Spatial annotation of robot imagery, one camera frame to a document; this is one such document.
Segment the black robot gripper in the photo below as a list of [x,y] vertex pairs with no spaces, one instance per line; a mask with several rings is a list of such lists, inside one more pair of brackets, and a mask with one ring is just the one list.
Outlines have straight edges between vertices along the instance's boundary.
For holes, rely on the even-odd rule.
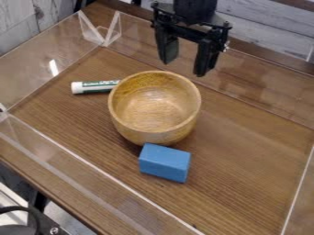
[[153,24],[156,28],[157,56],[164,64],[177,57],[179,40],[172,35],[199,42],[193,63],[193,74],[203,77],[216,66],[220,50],[228,47],[228,32],[231,22],[216,13],[216,1],[172,1],[161,3],[153,1]]

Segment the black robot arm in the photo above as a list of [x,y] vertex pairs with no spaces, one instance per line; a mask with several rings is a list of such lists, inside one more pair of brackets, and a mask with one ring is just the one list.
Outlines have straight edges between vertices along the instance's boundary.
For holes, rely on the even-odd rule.
[[219,53],[228,47],[231,23],[216,14],[217,0],[153,1],[152,28],[156,50],[164,64],[179,54],[179,39],[197,44],[193,74],[203,77],[216,66]]

